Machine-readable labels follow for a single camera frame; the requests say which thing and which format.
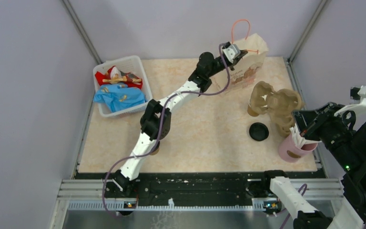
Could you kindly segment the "single cardboard cup carrier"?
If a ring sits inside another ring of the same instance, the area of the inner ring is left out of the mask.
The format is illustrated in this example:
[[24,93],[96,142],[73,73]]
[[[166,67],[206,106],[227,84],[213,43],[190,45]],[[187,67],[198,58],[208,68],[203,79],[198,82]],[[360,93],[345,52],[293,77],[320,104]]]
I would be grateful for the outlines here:
[[260,106],[260,115],[288,114],[293,110],[300,110],[305,105],[298,92],[290,89],[276,91],[264,81],[254,86],[249,103]]

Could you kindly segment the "black lid stack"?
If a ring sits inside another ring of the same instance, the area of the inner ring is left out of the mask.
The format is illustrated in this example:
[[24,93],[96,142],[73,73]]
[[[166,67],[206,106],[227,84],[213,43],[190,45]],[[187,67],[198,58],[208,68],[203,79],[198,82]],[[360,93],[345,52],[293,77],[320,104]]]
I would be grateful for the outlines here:
[[265,124],[256,122],[249,127],[249,136],[255,141],[264,141],[269,137],[269,130]]

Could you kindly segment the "paper takeout bag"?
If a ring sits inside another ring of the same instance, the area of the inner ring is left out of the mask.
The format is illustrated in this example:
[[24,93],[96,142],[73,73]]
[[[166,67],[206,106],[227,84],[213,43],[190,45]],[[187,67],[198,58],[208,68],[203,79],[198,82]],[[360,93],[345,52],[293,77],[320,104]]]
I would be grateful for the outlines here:
[[[248,24],[248,29],[246,35],[237,40],[234,38],[234,28],[237,23],[242,21]],[[248,54],[238,62],[234,71],[229,71],[229,78],[225,70],[212,77],[213,84],[218,90],[222,90],[225,86],[227,86],[226,91],[239,87],[244,88],[255,81],[255,74],[262,67],[269,49],[263,38],[256,33],[250,35],[250,30],[251,24],[247,19],[237,20],[232,25],[231,41],[240,50],[248,50]]]

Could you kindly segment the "stack of paper cups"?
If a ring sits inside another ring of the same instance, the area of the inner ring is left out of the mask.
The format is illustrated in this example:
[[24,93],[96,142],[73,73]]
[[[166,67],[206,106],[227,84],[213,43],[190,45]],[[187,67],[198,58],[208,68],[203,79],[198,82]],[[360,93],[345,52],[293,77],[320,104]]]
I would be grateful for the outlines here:
[[252,105],[251,103],[248,104],[247,112],[250,116],[257,117],[260,115],[260,106]]

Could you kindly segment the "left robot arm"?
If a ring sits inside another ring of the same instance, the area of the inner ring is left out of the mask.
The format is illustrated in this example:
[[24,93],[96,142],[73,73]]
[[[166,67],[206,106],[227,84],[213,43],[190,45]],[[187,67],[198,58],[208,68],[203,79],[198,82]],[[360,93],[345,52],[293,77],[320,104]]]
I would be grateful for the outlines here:
[[150,100],[140,119],[140,134],[128,157],[120,159],[123,165],[115,173],[109,171],[106,178],[112,174],[112,182],[120,196],[128,197],[133,193],[134,180],[147,156],[153,153],[165,138],[171,128],[172,113],[185,103],[200,95],[206,96],[206,91],[212,84],[211,77],[221,71],[234,70],[238,62],[248,54],[247,50],[239,50],[235,45],[219,48],[219,57],[210,52],[200,55],[195,70],[188,80],[176,91],[161,100]]

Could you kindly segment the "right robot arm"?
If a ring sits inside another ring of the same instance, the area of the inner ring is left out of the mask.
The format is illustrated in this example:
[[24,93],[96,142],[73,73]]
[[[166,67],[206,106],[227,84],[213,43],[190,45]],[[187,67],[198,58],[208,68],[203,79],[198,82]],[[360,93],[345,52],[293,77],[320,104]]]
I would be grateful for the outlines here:
[[292,115],[300,135],[322,142],[344,170],[343,206],[335,217],[327,217],[304,199],[281,170],[265,171],[261,192],[279,198],[295,229],[366,229],[366,122],[354,130],[356,112],[331,102]]

